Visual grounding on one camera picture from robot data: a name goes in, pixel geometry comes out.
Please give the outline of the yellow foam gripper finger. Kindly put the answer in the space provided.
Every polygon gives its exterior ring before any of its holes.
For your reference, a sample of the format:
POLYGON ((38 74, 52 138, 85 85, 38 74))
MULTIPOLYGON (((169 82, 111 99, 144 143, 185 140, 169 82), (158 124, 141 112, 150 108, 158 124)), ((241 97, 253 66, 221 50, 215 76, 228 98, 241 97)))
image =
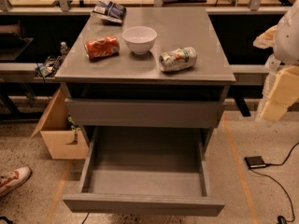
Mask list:
POLYGON ((267 121, 278 121, 298 100, 299 66, 288 65, 276 73, 260 117, 267 121))
POLYGON ((270 27, 253 41, 253 46, 259 49, 268 49, 274 46, 276 25, 270 27))

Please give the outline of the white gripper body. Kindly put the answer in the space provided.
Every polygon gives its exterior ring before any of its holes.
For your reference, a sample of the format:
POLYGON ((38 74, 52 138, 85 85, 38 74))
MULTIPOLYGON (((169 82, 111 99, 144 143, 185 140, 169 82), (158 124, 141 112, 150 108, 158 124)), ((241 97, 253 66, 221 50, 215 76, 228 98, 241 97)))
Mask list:
POLYGON ((280 60, 278 60, 273 54, 271 54, 265 65, 264 65, 269 71, 277 71, 279 68, 284 66, 284 63, 280 60))

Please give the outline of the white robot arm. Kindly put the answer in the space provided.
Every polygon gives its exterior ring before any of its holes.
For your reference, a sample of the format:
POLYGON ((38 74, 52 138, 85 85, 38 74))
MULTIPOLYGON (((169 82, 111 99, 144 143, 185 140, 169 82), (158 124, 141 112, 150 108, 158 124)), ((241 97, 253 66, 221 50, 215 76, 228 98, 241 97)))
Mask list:
POLYGON ((258 119, 276 122, 299 100, 299 1, 277 25, 259 35, 253 46, 273 49, 264 65, 269 74, 263 85, 258 119))

